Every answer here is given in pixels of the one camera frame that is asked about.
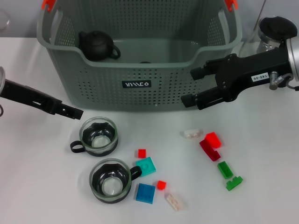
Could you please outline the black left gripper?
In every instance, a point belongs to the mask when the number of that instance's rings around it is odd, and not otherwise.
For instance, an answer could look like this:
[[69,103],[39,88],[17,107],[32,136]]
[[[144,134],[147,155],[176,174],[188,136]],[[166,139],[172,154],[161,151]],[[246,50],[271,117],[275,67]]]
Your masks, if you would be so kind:
[[52,115],[59,114],[71,119],[80,120],[84,113],[83,110],[62,104],[61,100],[50,95],[8,79],[5,80],[2,97],[37,108]]

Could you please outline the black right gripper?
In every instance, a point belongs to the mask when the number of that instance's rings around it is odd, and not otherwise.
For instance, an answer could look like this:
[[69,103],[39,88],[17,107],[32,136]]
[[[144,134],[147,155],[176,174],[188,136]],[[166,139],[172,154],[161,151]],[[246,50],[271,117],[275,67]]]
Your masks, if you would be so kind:
[[235,54],[206,61],[203,67],[194,68],[190,74],[194,80],[214,75],[217,87],[181,97],[186,108],[206,109],[222,102],[232,102],[245,89],[266,84],[270,80],[253,81],[252,77],[276,72],[277,76],[291,73],[287,47],[280,47],[249,57]]

